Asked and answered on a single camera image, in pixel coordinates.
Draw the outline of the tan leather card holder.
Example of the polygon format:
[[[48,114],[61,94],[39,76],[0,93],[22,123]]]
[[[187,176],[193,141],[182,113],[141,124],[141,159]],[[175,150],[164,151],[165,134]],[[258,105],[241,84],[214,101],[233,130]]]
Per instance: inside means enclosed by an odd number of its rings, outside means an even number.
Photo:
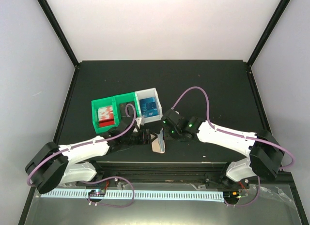
[[[158,144],[151,144],[152,151],[160,154],[164,154],[166,151],[165,140],[158,139]]]

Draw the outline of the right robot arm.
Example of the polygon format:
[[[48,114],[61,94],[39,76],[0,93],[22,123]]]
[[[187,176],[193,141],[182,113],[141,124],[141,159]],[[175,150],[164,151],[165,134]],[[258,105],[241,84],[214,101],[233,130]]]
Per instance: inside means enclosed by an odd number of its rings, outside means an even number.
[[[228,129],[199,117],[187,119],[173,109],[163,115],[161,122],[173,139],[215,144],[244,156],[239,161],[227,162],[213,180],[224,188],[233,188],[241,180],[254,176],[268,181],[277,178],[284,152],[268,131],[248,133]]]

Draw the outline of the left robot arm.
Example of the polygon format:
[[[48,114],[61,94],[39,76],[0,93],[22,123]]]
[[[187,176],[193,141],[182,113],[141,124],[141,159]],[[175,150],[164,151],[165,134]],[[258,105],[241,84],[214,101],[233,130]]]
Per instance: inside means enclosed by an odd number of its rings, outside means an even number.
[[[154,150],[160,146],[162,132],[142,126],[142,117],[125,117],[118,126],[86,141],[70,145],[46,143],[25,167],[27,184],[40,194],[77,181],[100,185],[104,174],[92,160],[94,157],[117,152],[122,146],[151,145]]]

